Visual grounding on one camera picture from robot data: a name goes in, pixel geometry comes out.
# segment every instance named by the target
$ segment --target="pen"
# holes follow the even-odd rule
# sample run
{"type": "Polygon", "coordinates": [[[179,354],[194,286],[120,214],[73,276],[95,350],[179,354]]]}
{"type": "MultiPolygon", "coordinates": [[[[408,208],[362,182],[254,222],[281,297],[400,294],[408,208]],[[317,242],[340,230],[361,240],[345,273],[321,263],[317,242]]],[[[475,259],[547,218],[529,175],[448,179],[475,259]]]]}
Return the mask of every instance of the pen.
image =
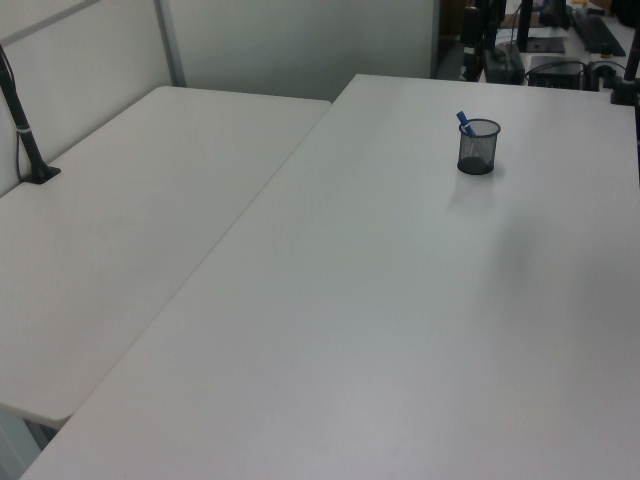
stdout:
{"type": "Polygon", "coordinates": [[[467,120],[464,112],[460,111],[456,113],[456,117],[458,117],[458,120],[460,120],[460,125],[462,125],[463,130],[467,132],[467,135],[469,135],[470,137],[475,137],[476,132],[474,132],[473,128],[471,128],[471,125],[469,125],[469,120],[467,120]]]}

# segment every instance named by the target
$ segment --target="black stand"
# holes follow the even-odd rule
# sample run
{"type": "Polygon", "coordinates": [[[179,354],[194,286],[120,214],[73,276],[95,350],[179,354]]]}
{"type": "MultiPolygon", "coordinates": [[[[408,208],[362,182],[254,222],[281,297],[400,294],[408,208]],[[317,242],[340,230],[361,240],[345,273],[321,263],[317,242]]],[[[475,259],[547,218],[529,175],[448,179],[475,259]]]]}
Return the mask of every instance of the black stand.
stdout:
{"type": "Polygon", "coordinates": [[[611,103],[614,105],[627,105],[630,107],[638,105],[638,92],[640,91],[636,82],[638,63],[640,63],[640,24],[636,26],[636,33],[633,36],[633,44],[629,51],[624,77],[616,77],[614,80],[613,92],[611,92],[611,103]]]}
{"type": "Polygon", "coordinates": [[[0,87],[2,88],[2,93],[7,101],[13,121],[16,124],[18,135],[20,135],[24,149],[27,152],[29,161],[31,162],[31,175],[23,178],[22,180],[24,182],[42,185],[47,180],[60,173],[60,169],[48,166],[40,156],[40,150],[38,150],[38,145],[36,144],[36,140],[31,132],[31,127],[27,121],[27,116],[25,115],[20,99],[18,98],[16,85],[5,58],[4,50],[2,50],[2,46],[0,46],[0,87]]]}

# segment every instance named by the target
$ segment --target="desk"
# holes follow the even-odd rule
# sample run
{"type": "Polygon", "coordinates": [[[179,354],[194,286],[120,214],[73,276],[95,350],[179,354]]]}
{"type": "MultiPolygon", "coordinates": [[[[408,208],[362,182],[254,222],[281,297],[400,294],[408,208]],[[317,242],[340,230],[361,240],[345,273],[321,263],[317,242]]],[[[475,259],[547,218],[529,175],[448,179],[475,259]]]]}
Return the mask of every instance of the desk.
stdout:
{"type": "Polygon", "coordinates": [[[160,88],[0,199],[0,405],[64,423],[327,108],[160,88]]]}
{"type": "MultiPolygon", "coordinates": [[[[581,8],[580,5],[570,5],[573,8],[581,8]]],[[[590,8],[598,8],[593,4],[588,4],[590,8]]],[[[513,2],[509,1],[507,4],[507,13],[514,13],[517,9],[518,5],[515,5],[513,2]]],[[[633,43],[633,35],[635,30],[633,28],[625,27],[618,21],[618,17],[612,17],[606,15],[602,17],[603,22],[609,28],[611,33],[616,37],[622,48],[624,48],[627,56],[625,57],[611,57],[609,59],[601,58],[600,54],[592,54],[587,52],[584,49],[584,43],[580,39],[580,36],[576,32],[573,27],[570,27],[567,30],[569,36],[564,39],[564,47],[565,53],[544,53],[542,55],[552,56],[552,57],[572,57],[580,60],[583,63],[589,62],[599,62],[602,60],[609,60],[612,62],[619,63],[623,67],[627,65],[627,59],[629,55],[629,50],[631,49],[631,44],[633,43]]],[[[521,53],[522,63],[524,64],[525,72],[529,71],[531,68],[531,59],[538,54],[533,53],[521,53]]],[[[622,74],[622,69],[616,69],[618,74],[622,74]]]]}
{"type": "Polygon", "coordinates": [[[638,478],[633,128],[357,76],[24,479],[638,478]]]}

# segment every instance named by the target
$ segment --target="black pencil holder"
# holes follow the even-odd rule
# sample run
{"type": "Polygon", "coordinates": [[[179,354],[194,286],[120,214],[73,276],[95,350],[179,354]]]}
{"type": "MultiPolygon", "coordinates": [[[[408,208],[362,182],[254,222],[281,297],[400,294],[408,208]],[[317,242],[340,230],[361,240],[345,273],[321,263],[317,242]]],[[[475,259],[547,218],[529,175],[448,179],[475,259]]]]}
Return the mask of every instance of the black pencil holder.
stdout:
{"type": "Polygon", "coordinates": [[[469,120],[474,135],[460,125],[460,152],[458,170],[469,175],[484,175],[493,171],[496,143],[500,125],[491,120],[474,118],[469,120]]]}

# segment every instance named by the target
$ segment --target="cable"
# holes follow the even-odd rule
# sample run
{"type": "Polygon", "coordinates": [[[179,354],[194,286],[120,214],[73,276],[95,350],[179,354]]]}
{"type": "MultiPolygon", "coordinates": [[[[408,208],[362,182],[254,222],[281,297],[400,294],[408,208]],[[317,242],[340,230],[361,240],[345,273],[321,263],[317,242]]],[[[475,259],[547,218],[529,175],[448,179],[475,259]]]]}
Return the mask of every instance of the cable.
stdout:
{"type": "Polygon", "coordinates": [[[571,60],[569,62],[551,62],[545,63],[544,65],[540,65],[538,67],[532,68],[527,73],[524,74],[524,78],[528,78],[530,74],[540,72],[542,70],[548,70],[549,68],[559,67],[561,65],[582,65],[582,73],[584,74],[584,70],[587,68],[587,65],[584,62],[579,60],[571,60]]]}
{"type": "Polygon", "coordinates": [[[9,59],[7,58],[7,54],[4,53],[4,49],[2,48],[2,45],[0,45],[0,55],[2,55],[2,61],[7,66],[7,69],[9,69],[9,75],[11,76],[11,83],[13,83],[13,86],[15,87],[16,86],[16,77],[13,75],[13,69],[11,68],[11,64],[9,63],[9,59]]]}
{"type": "MultiPolygon", "coordinates": [[[[11,68],[11,63],[7,58],[7,54],[4,53],[4,49],[2,45],[0,45],[0,56],[2,56],[2,61],[7,66],[7,70],[9,70],[9,76],[11,77],[11,83],[13,84],[13,88],[16,87],[16,77],[13,74],[13,68],[11,68]]],[[[20,174],[20,133],[16,130],[16,175],[18,176],[18,182],[22,183],[22,175],[20,174]]]]}
{"type": "Polygon", "coordinates": [[[598,60],[597,62],[593,62],[594,65],[597,65],[598,63],[606,63],[608,65],[615,65],[616,67],[620,67],[622,69],[622,71],[625,71],[627,69],[627,67],[623,67],[619,63],[612,62],[611,60],[598,60]]]}
{"type": "Polygon", "coordinates": [[[520,2],[520,5],[518,5],[518,8],[516,8],[516,11],[513,13],[513,17],[511,18],[511,41],[509,42],[510,45],[513,45],[513,32],[516,29],[516,17],[518,16],[518,12],[520,12],[521,8],[522,2],[520,2]]]}
{"type": "Polygon", "coordinates": [[[22,183],[22,175],[20,175],[20,134],[16,131],[16,175],[18,182],[22,183]]]}

